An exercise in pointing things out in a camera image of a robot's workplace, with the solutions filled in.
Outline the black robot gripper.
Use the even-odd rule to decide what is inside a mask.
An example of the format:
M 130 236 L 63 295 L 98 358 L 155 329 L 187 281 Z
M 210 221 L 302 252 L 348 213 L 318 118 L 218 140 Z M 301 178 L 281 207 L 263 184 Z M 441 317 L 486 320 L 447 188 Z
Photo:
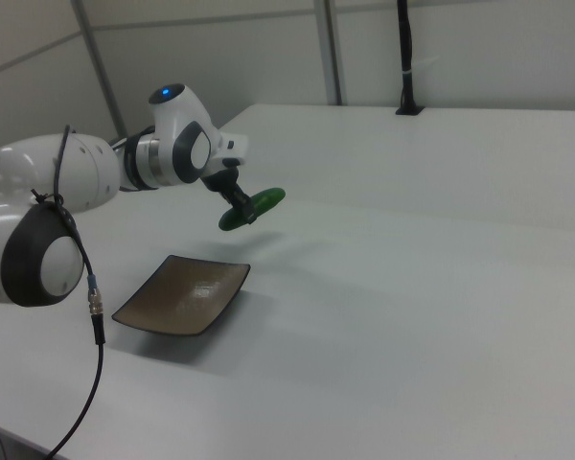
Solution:
M 218 192 L 231 206 L 229 225 L 251 224 L 257 219 L 252 198 L 237 184 L 239 166 L 245 163 L 248 137 L 219 130 L 200 180 L 212 192 Z

